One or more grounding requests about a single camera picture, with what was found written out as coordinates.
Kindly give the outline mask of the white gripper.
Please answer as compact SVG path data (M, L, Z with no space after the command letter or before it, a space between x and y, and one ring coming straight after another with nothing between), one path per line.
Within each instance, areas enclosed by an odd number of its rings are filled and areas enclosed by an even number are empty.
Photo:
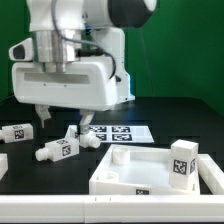
M111 72L112 63L107 57L68 63L65 73L44 72L41 63L17 62L12 67L13 90L19 102L37 104L35 111L42 127L51 118L49 106L82 109L79 132L86 135L94 111L109 110L118 102Z

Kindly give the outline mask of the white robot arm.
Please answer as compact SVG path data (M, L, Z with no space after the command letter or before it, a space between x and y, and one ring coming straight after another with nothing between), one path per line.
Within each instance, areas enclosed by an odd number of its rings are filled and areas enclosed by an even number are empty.
M157 0L26 0L31 36L9 50L13 91L43 120L51 106L81 113L79 134L96 111L132 101L124 65L126 28L140 28Z

